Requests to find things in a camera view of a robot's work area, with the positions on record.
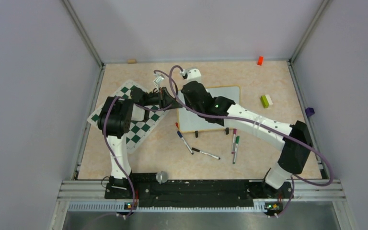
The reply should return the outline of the yellow framed whiteboard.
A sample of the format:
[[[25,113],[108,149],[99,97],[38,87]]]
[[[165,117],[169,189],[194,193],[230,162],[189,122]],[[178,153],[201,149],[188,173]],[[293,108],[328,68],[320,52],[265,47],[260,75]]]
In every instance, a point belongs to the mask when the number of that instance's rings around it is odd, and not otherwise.
[[[206,91],[212,97],[223,96],[233,100],[235,103],[240,103],[241,88],[238,85],[216,86],[206,88]],[[224,130],[225,128],[219,124],[213,124],[206,121],[204,118],[187,111],[185,108],[177,109],[177,118],[179,130],[181,133],[202,132]]]

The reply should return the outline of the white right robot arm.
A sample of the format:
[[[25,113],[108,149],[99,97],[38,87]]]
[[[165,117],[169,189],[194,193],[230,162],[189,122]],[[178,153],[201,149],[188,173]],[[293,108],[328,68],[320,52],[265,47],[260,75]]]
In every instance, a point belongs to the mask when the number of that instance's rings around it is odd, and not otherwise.
[[[295,124],[282,123],[258,115],[243,108],[234,100],[224,96],[213,97],[197,81],[183,86],[179,99],[196,111],[209,123],[235,128],[265,140],[281,154],[269,169],[262,184],[262,192],[267,197],[275,197],[281,186],[293,174],[301,174],[313,146],[308,127],[301,121]]]

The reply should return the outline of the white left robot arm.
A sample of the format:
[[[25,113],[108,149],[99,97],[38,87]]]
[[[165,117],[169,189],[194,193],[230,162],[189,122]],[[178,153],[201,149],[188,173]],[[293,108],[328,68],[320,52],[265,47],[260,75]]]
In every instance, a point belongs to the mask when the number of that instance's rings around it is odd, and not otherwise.
[[[122,99],[119,96],[109,96],[102,107],[97,126],[104,136],[105,144],[110,151],[111,173],[109,189],[123,198],[129,198],[134,193],[134,185],[130,179],[131,167],[127,156],[127,134],[132,121],[147,122],[150,108],[156,106],[155,112],[178,109],[182,105],[171,96],[166,87],[145,92],[134,87],[130,97]]]

